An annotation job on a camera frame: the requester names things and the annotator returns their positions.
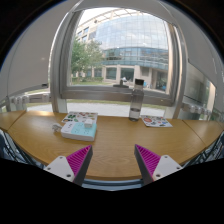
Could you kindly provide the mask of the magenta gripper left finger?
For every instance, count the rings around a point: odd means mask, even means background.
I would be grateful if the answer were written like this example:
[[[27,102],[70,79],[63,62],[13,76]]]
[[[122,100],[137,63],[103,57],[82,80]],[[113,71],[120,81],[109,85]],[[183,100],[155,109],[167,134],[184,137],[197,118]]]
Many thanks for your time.
[[[45,171],[81,186],[92,155],[92,146],[88,145],[67,157],[58,156],[45,168]]]

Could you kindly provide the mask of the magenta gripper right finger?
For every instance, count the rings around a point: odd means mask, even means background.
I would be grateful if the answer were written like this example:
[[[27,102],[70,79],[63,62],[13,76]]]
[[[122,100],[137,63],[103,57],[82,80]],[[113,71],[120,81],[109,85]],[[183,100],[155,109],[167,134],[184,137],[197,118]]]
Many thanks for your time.
[[[159,156],[140,145],[135,145],[134,155],[145,185],[182,169],[170,156]]]

